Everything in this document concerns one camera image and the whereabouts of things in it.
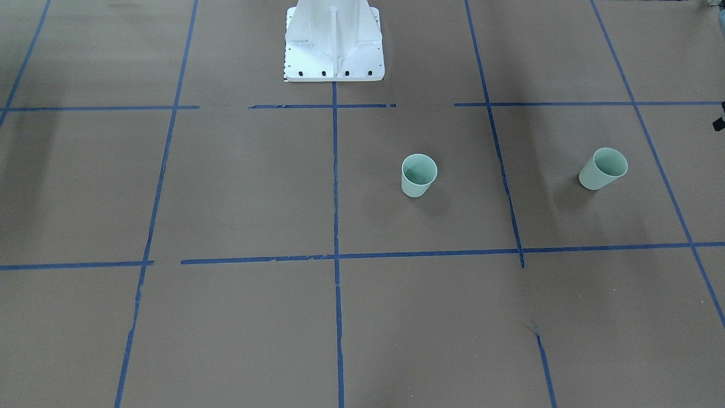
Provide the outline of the mint green cup carried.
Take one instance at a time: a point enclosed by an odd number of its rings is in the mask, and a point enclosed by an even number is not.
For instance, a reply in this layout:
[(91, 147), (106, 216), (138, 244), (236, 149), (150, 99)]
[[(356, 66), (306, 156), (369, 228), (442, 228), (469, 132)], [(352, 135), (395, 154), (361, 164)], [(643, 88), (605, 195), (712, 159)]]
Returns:
[(596, 191), (621, 178), (629, 170), (627, 159), (610, 147), (597, 149), (578, 173), (583, 188)]

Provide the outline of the mint green cup centre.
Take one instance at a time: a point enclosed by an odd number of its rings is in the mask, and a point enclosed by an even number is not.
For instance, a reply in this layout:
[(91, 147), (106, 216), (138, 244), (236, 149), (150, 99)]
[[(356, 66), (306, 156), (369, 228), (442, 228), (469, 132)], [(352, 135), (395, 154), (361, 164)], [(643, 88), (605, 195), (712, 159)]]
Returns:
[(401, 165), (401, 188), (408, 197), (421, 197), (437, 179), (437, 163), (428, 155), (412, 154)]

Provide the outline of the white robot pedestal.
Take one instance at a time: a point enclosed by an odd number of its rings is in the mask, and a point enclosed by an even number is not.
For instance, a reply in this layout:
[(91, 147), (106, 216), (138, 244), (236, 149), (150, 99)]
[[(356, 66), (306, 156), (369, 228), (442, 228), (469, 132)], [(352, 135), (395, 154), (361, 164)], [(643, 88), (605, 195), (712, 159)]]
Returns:
[(380, 81), (384, 77), (378, 8), (368, 1), (298, 1), (288, 8), (284, 80)]

